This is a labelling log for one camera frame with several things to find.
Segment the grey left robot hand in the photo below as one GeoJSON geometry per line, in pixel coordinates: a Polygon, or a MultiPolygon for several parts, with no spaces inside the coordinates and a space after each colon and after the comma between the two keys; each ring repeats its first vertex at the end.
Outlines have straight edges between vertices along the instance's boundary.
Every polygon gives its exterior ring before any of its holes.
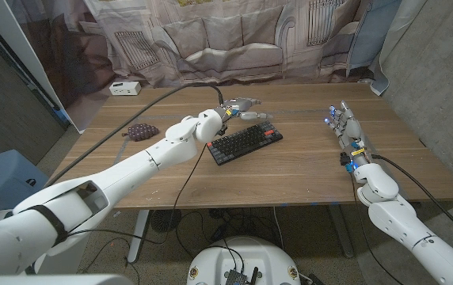
{"type": "Polygon", "coordinates": [[[268,113],[251,112],[249,110],[254,105],[260,104],[261,100],[259,99],[238,97],[224,101],[217,109],[217,112],[223,122],[227,122],[234,117],[238,117],[241,120],[272,119],[273,116],[268,113]]]}

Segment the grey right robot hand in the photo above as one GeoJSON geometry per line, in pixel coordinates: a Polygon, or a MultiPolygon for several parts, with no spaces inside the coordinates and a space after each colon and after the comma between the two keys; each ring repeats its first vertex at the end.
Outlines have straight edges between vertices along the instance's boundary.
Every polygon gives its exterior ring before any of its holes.
{"type": "Polygon", "coordinates": [[[329,114],[330,117],[326,117],[324,122],[337,136],[341,148],[340,164],[349,172],[369,164],[371,160],[367,153],[364,133],[347,103],[342,101],[338,108],[331,105],[329,114]]]}

